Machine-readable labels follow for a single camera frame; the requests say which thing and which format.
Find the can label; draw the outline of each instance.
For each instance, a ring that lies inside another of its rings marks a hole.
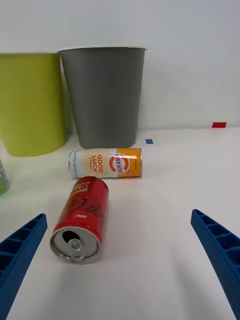
[[[0,195],[4,194],[9,188],[9,181],[4,170],[2,161],[0,160]]]
[[[108,195],[109,189],[102,180],[93,176],[79,179],[70,193],[53,233],[66,227],[84,228],[101,242]]]
[[[138,148],[89,149],[72,151],[69,171],[73,178],[138,177],[142,174],[142,150]]]

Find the red can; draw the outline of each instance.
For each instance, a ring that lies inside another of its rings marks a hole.
[[[109,188],[99,178],[85,176],[75,183],[50,240],[58,257],[73,264],[97,257],[108,197]]]

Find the pull tab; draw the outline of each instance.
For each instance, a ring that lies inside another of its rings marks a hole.
[[[85,258],[84,244],[79,239],[71,239],[68,241],[70,256],[75,261],[81,261]]]

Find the red tape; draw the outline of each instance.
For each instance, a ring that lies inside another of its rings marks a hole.
[[[227,122],[213,122],[212,128],[226,128]]]

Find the green bottle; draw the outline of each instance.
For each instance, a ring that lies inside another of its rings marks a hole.
[[[9,188],[9,181],[6,176],[4,166],[0,160],[0,196],[3,195]]]

